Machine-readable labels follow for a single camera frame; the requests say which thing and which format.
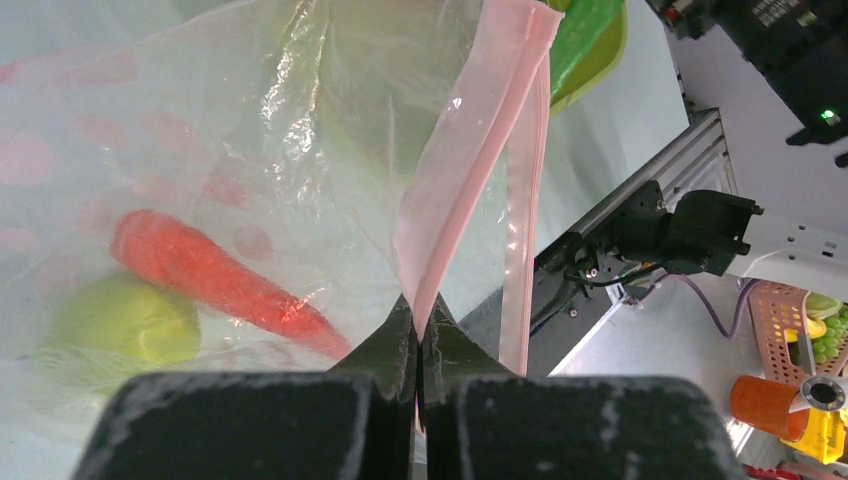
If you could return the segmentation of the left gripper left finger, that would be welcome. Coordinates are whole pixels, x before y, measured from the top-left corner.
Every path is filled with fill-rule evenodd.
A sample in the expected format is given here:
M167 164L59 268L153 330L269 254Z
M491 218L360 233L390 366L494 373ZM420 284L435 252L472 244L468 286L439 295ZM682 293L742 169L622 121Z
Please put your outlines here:
M404 299L323 372L138 375L107 404L77 479L408 479L417 340Z

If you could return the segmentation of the red chili pepper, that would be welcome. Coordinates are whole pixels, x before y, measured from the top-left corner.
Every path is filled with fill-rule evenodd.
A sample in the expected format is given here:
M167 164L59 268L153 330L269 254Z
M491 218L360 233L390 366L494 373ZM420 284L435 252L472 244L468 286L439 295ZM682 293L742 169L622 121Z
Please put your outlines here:
M112 256L141 279L244 320L296 344L342 359L348 340L307 300L230 256L200 230L150 209L124 215Z

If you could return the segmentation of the green pear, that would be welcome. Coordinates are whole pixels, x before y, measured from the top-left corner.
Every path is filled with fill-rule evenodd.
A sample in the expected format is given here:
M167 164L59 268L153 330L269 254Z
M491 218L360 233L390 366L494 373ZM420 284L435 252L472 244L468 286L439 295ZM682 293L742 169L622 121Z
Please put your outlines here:
M165 365L195 358L201 329L191 299L134 275L115 273L66 299L46 342Z

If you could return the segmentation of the clear zip top bag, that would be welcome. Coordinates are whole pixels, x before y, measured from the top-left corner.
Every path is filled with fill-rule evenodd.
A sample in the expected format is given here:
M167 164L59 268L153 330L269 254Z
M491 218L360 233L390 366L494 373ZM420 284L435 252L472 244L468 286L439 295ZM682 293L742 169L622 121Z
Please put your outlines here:
M82 444L138 373L335 360L185 295L191 360L48 344L71 295L138 277L110 246L143 209L307 300L351 347L399 296L463 315L502 288L498 357L525 373L562 18L540 1L3 2L2 446Z

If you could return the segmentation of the green plastic bin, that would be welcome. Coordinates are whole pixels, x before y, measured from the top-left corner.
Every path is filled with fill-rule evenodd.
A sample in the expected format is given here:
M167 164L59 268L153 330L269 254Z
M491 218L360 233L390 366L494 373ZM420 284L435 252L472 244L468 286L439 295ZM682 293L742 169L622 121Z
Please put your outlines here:
M618 0L549 1L563 14L549 50L550 112L558 114L618 65L628 36L627 9Z

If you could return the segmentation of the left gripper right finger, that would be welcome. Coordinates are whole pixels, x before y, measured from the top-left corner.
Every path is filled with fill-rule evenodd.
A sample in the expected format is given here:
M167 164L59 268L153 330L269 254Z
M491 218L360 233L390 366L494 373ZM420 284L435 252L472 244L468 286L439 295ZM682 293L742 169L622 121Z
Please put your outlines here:
M418 354L431 479L741 479L706 395L657 376L524 378L437 299Z

